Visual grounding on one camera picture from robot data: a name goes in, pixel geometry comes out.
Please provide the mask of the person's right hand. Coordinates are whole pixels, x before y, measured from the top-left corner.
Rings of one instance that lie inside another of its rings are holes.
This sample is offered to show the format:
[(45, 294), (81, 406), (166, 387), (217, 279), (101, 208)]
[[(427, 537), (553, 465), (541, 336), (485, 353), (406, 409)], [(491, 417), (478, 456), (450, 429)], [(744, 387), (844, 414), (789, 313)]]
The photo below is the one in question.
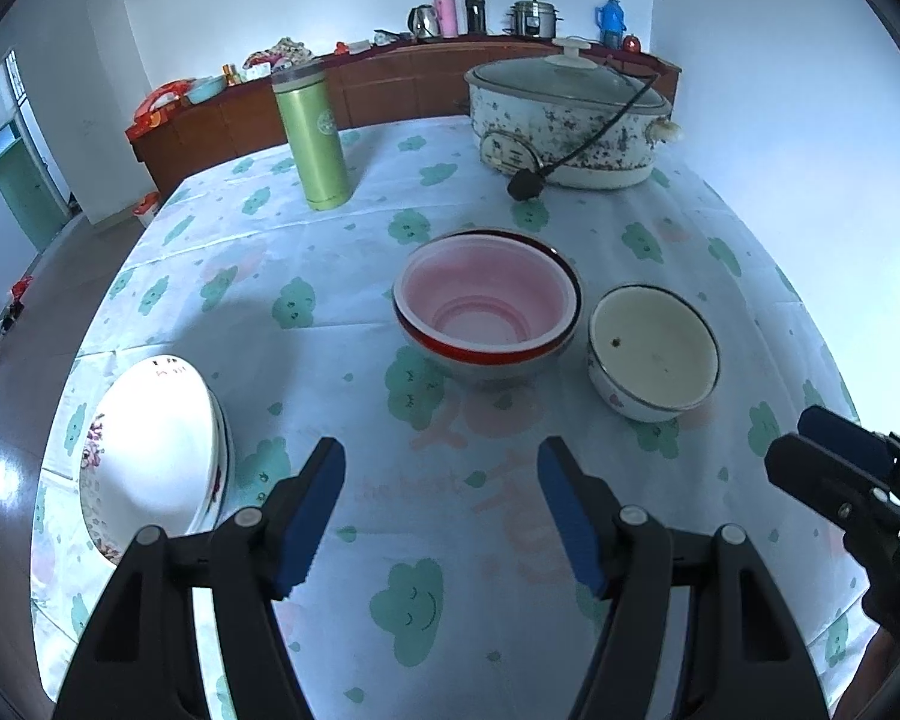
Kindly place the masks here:
[(900, 646), (884, 629), (866, 645), (865, 655), (855, 676), (837, 704), (834, 720), (854, 720), (880, 690), (899, 660)]

